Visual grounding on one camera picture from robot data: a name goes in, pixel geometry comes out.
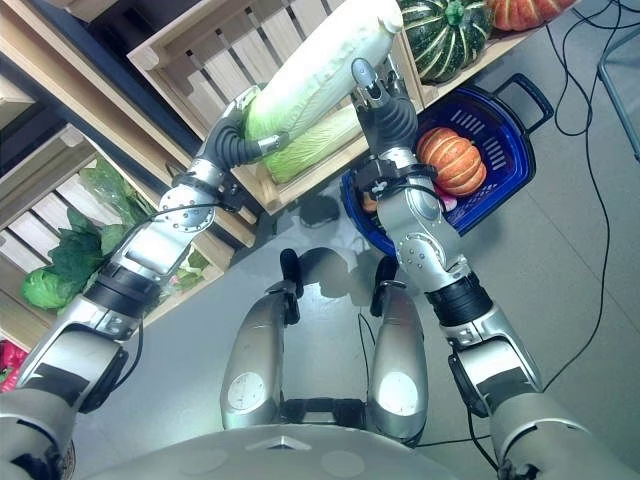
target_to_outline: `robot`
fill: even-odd
[[[449,365],[473,414],[490,417],[502,480],[638,480],[577,419],[542,391],[536,365],[505,314],[482,288],[459,237],[433,194],[436,172],[411,149],[416,112],[391,60],[380,73],[352,65],[352,99],[370,146],[358,187],[378,200],[378,216],[396,246],[397,266],[432,304],[452,349]],[[227,175],[279,148],[286,134],[242,137],[243,112],[258,92],[234,100],[189,170],[176,177],[157,216],[133,231],[24,363],[18,388],[0,395],[0,473],[10,480],[55,480],[75,416],[106,401],[127,354],[121,343],[182,262],[214,206],[239,208]],[[281,256],[283,280],[248,313],[221,393],[225,430],[130,461],[95,479],[454,480],[410,447],[427,409],[426,362],[418,314],[396,264],[378,270],[372,312],[384,317],[366,404],[285,401],[281,394],[285,325],[297,322],[302,295],[297,257]]]

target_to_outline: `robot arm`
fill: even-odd
[[[0,430],[11,439],[0,441],[0,471],[8,478],[59,478],[76,413],[102,405],[120,377],[127,361],[120,343],[138,329],[194,237],[213,222],[213,207],[241,207],[226,172],[286,141],[241,137],[243,109],[257,91],[232,102],[191,167],[160,200],[161,213],[130,233],[29,354],[18,388],[0,395]]]
[[[409,119],[415,111],[397,78],[385,86],[365,64],[354,64],[354,77],[366,105],[361,124],[375,154],[356,182],[377,196],[378,218],[400,267],[433,305],[452,347],[449,365],[464,403],[491,417],[499,478],[639,479],[542,393],[531,355],[481,287],[431,194],[434,172],[419,167],[412,154],[417,122]]]

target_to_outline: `black cable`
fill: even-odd
[[[360,321],[360,317],[358,317],[358,332],[360,333],[360,345],[362,345],[362,355],[364,356],[364,368],[367,373],[367,395],[369,395],[369,386],[371,384],[371,380],[369,378],[369,360],[367,359],[367,349],[364,346],[364,337],[362,335],[362,322]]]
[[[491,458],[491,455],[489,455],[487,453],[487,451],[484,449],[484,447],[482,445],[480,445],[480,442],[478,441],[478,437],[476,437],[476,432],[473,429],[473,418],[471,417],[471,410],[469,410],[469,409],[467,409],[467,423],[469,425],[469,435],[471,435],[471,441],[476,446],[478,451],[482,454],[482,456],[485,458],[487,463],[489,463],[489,465],[491,465],[491,468],[493,468],[497,472],[498,471],[498,464],[496,463],[496,461],[493,458]]]
[[[124,382],[126,382],[129,379],[131,374],[134,372],[134,370],[138,366],[138,363],[140,363],[140,357],[142,357],[142,347],[144,346],[143,337],[144,337],[144,327],[143,327],[142,321],[140,321],[140,326],[138,327],[138,349],[136,350],[136,356],[133,359],[133,363],[131,364],[131,367],[129,367],[129,370],[127,370],[127,373],[125,373],[122,376],[122,378],[120,378],[120,380],[118,380],[115,383],[115,385],[111,389],[112,392],[115,392],[118,388],[122,386]]]
[[[371,336],[371,342],[373,342],[373,346],[376,346],[376,337],[373,335],[373,329],[371,328],[371,324],[369,323],[369,320],[367,320],[367,318],[362,315],[362,313],[358,313],[358,320],[359,321],[363,321],[366,325],[367,328],[369,329],[369,335]]]
[[[619,2],[615,2],[618,5],[618,17],[616,20],[616,25],[615,27],[618,27],[620,25],[620,20],[622,18],[622,5]],[[567,34],[565,34],[565,40],[566,40],[566,35],[568,35],[570,33],[571,29],[569,30],[569,32],[567,32]],[[618,28],[614,28],[611,31],[611,34],[609,35],[609,38],[607,39],[607,43],[605,44],[604,48],[602,49],[602,55],[604,55],[604,52],[607,50],[607,48],[609,47],[609,44],[611,43],[611,40],[613,39],[615,33],[618,31]],[[549,38],[552,40],[552,45],[553,45],[553,39],[551,37],[551,33],[547,30],[547,32],[549,33]],[[562,63],[562,61],[560,61],[560,64],[563,66],[563,68],[565,70],[568,70],[566,63]],[[597,73],[594,75],[593,78],[593,82],[591,84],[591,91],[589,92],[589,96],[587,97],[587,102],[589,104],[589,109],[591,111],[591,102],[593,101],[593,95],[595,93],[595,88],[596,88],[596,84],[597,84],[597,80],[598,80],[598,75]],[[557,111],[557,107],[559,106],[560,101],[562,100],[562,97],[560,98],[560,100],[558,101],[558,104],[556,105],[556,111]],[[545,385],[543,391],[547,391],[547,389],[560,377],[560,375],[562,375],[578,358],[580,358],[580,356],[587,350],[587,348],[589,348],[589,346],[591,345],[591,343],[593,342],[594,338],[596,337],[599,329],[600,329],[600,325],[602,324],[602,314],[604,311],[604,291],[605,291],[605,277],[606,277],[606,273],[607,273],[607,265],[608,265],[608,261],[609,261],[609,249],[610,249],[610,244],[611,244],[611,222],[609,220],[609,214],[607,212],[607,207],[605,206],[604,200],[602,198],[602,194],[600,191],[600,188],[598,187],[598,182],[596,181],[595,175],[593,173],[593,166],[592,166],[592,162],[591,162],[591,154],[590,154],[590,147],[589,147],[589,129],[591,127],[591,119],[588,117],[587,121],[586,121],[586,126],[584,129],[584,139],[585,139],[585,154],[586,154],[586,159],[587,159],[587,168],[589,171],[589,178],[591,179],[591,184],[593,185],[593,188],[596,192],[596,196],[598,197],[598,202],[600,203],[600,208],[602,209],[602,214],[604,216],[604,220],[605,220],[605,234],[606,234],[606,242],[605,242],[605,251],[604,251],[604,258],[602,261],[602,275],[600,278],[600,305],[598,307],[598,316],[596,319],[596,323],[593,327],[593,330],[591,331],[591,334],[589,335],[589,338],[587,339],[587,341],[585,342],[585,344],[578,350],[578,352],[576,352],[575,355],[573,355],[567,362],[565,362],[565,364],[560,368],[560,370],[558,370],[552,377],[551,380],[549,380],[549,382],[547,382],[547,384]]]
[[[610,26],[610,25],[600,25],[598,23],[592,22],[591,20],[589,20],[587,17],[585,17],[582,13],[580,13],[580,11],[578,11],[577,8],[572,8],[571,11],[578,17],[581,18],[583,21],[585,21],[586,23],[588,23],[589,25],[591,25],[592,27],[598,28],[600,30],[622,30],[625,28],[632,28],[632,27],[637,27],[640,26],[640,22],[635,22],[635,23],[630,23],[628,25],[620,25],[619,27],[616,26]]]
[[[619,1],[617,1],[616,3],[629,12],[640,13],[640,8],[631,8],[628,5],[625,5],[624,3]]]
[[[487,434],[487,435],[482,435],[480,437],[476,437],[476,440],[484,440],[485,438],[491,438],[491,435]],[[440,442],[431,442],[431,443],[419,443],[418,445],[416,445],[416,448],[421,448],[421,447],[437,447],[438,445],[450,445],[453,443],[466,443],[466,442],[472,442],[473,439],[471,437],[469,438],[458,438],[456,440],[442,440]]]
[[[596,13],[593,13],[593,14],[589,15],[588,17],[585,17],[585,20],[590,20],[592,18],[595,18],[595,17],[601,15],[613,3],[614,3],[614,0],[609,0],[609,2],[603,8],[598,10]],[[568,62],[567,62],[567,54],[566,54],[566,44],[567,44],[567,39],[569,38],[569,35],[571,35],[571,32],[573,30],[575,30],[578,26],[583,24],[585,22],[585,20],[579,20],[578,22],[574,23],[569,28],[569,30],[565,33],[564,38],[562,40],[562,56],[560,56],[560,53],[558,52],[558,48],[556,47],[556,44],[555,44],[555,42],[553,40],[553,36],[551,35],[551,30],[549,29],[549,25],[548,24],[545,25],[545,29],[547,30],[547,35],[549,36],[549,40],[551,42],[551,46],[553,47],[553,52],[555,53],[558,61],[560,62],[560,65],[562,66],[563,71],[564,71],[564,85],[562,86],[562,93],[560,94],[560,98],[558,99],[558,102],[556,103],[556,108],[555,108],[555,111],[554,111],[554,114],[553,114],[553,122],[556,125],[556,128],[560,131],[560,133],[562,133],[563,135],[565,135],[567,137],[579,137],[580,135],[582,135],[585,132],[585,130],[591,125],[591,120],[593,118],[593,109],[592,109],[592,106],[591,106],[591,102],[589,101],[589,97],[587,95],[587,92],[584,90],[584,88],[582,87],[580,82],[576,79],[576,77],[573,75],[573,73],[571,73],[571,71],[569,70],[569,66],[568,66]],[[578,132],[569,132],[569,131],[565,130],[564,128],[562,128],[562,126],[560,125],[560,122],[558,121],[558,115],[559,115],[559,111],[560,111],[560,106],[562,105],[562,101],[563,101],[564,96],[567,93],[567,89],[569,87],[569,79],[571,79],[573,81],[573,83],[576,85],[576,87],[580,91],[580,94],[584,98],[585,103],[587,104],[586,126],[585,126],[584,129],[582,129],[582,130],[580,130]]]

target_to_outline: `blue basket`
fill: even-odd
[[[542,118],[529,128],[498,98],[500,92],[514,83],[542,110]],[[445,214],[460,235],[471,230],[533,178],[536,163],[529,135],[552,116],[553,108],[546,97],[519,73],[491,93],[473,86],[457,88],[418,115],[418,139],[432,128],[451,128],[473,142],[487,167],[482,188],[469,197],[458,198],[457,207]],[[347,214],[373,245],[394,256],[393,242],[380,227],[377,217],[362,210],[354,176],[354,172],[349,171],[342,177],[342,200]]]

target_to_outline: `basket handle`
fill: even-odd
[[[547,100],[547,97],[545,97],[544,94],[540,91],[540,89],[521,73],[514,73],[511,78],[509,78],[506,82],[504,82],[493,91],[493,95],[498,96],[505,88],[507,88],[512,83],[519,85],[525,92],[527,92],[531,99],[536,102],[536,105],[538,105],[538,107],[542,111],[542,118],[531,125],[529,128],[525,128],[525,132],[528,136],[536,131],[543,123],[553,117],[553,107],[551,106],[551,103],[549,103],[549,100]]]

